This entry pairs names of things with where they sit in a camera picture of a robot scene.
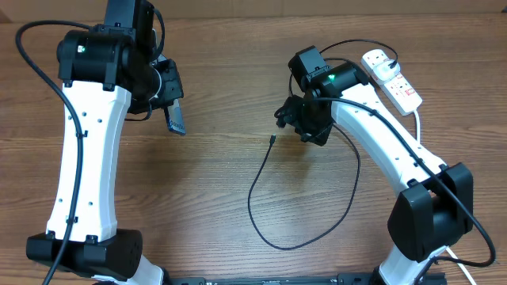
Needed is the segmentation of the blue Samsung smartphone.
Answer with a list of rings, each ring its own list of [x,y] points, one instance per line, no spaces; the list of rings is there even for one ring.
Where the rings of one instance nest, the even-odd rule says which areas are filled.
[[[172,105],[165,107],[163,111],[168,130],[178,135],[186,135],[185,123],[179,100],[175,99]]]

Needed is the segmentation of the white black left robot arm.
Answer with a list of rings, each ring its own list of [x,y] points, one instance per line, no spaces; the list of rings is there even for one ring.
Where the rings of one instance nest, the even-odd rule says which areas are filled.
[[[59,185],[43,233],[26,243],[30,260],[99,284],[168,284],[167,270],[143,255],[138,230],[117,225],[114,189],[127,122],[161,109],[170,131],[186,133],[177,65],[162,51],[161,13],[148,1],[110,1],[94,26],[69,23],[59,42],[57,81],[65,106]]]

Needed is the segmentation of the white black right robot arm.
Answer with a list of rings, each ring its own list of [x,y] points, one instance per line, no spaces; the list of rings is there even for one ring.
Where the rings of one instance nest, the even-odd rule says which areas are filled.
[[[370,273],[344,273],[341,284],[443,284],[429,267],[473,228],[473,176],[463,164],[447,165],[425,149],[379,99],[384,92],[404,115],[421,98],[402,76],[396,59],[382,50],[359,63],[331,66],[316,47],[288,64],[300,95],[276,111],[280,127],[291,125],[304,142],[326,144],[332,127],[348,131],[380,167],[395,193],[387,222],[393,248]]]

